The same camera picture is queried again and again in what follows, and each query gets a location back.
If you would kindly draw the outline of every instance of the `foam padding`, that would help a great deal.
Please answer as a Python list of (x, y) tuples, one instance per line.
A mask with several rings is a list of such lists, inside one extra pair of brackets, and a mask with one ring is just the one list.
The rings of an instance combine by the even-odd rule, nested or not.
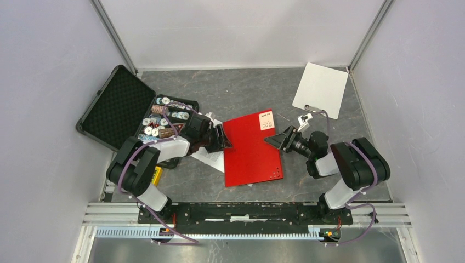
[(88, 109), (81, 129), (120, 149), (138, 131), (156, 94), (123, 66), (115, 70), (93, 107)]

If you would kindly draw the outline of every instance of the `poker chip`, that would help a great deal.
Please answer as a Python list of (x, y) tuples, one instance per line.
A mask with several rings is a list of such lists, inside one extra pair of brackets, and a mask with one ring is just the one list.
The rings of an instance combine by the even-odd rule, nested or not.
[(161, 102), (162, 102), (163, 104), (168, 104), (168, 103), (170, 103), (170, 100), (169, 100), (168, 97), (163, 97), (163, 99), (161, 100)]
[(152, 136), (158, 136), (158, 129), (152, 129)]
[(181, 114), (181, 119), (189, 119), (189, 114), (187, 112), (183, 112)]
[(152, 121), (154, 124), (159, 124), (161, 118), (160, 117), (152, 117), (150, 118), (150, 121)]
[(167, 125), (168, 125), (168, 121), (167, 121), (165, 118), (163, 118), (163, 119), (160, 120), (160, 125), (162, 125), (162, 126), (167, 126)]
[(150, 126), (147, 126), (144, 128), (144, 133), (147, 134), (147, 135), (151, 135), (152, 134), (152, 127)]
[(142, 125), (147, 126), (147, 125), (150, 124), (150, 122), (151, 122), (151, 120), (149, 118), (145, 118), (145, 119), (142, 120)]

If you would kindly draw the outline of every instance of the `white label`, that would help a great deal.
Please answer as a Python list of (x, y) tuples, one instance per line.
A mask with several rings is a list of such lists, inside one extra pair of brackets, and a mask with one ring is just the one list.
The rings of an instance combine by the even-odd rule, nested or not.
[(260, 130), (268, 130), (275, 127), (273, 113), (271, 111), (260, 113), (258, 119), (260, 121)]

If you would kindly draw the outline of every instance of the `white poker chip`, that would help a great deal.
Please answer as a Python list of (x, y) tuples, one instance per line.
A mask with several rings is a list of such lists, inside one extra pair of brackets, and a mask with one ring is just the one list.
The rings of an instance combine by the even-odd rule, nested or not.
[(143, 125), (143, 126), (147, 126), (147, 125), (150, 124), (150, 122), (151, 122), (151, 119), (145, 118), (145, 119), (142, 120), (142, 125)]
[(187, 112), (183, 112), (181, 114), (181, 119), (189, 119), (189, 114)]
[(147, 127), (145, 127), (145, 129), (144, 129), (144, 133), (147, 134), (147, 135), (151, 135), (151, 134), (152, 134), (152, 130), (153, 130), (152, 127), (147, 126)]
[(152, 129), (152, 136), (158, 136), (158, 129)]
[(169, 98), (168, 97), (163, 97), (163, 99), (161, 100), (161, 102), (163, 104), (168, 104), (170, 102)]
[(163, 118), (163, 119), (160, 120), (160, 125), (166, 126), (166, 125), (168, 125), (168, 121), (165, 118)]

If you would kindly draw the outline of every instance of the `white wall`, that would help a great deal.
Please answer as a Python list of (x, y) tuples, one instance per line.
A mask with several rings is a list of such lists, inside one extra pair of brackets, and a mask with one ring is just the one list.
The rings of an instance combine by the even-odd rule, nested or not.
[(102, 0), (138, 68), (347, 66), (383, 0)]
[(122, 59), (88, 0), (0, 6), (0, 262), (69, 262), (110, 158), (75, 124)]
[(395, 1), (355, 68), (424, 262), (463, 262), (465, 2)]

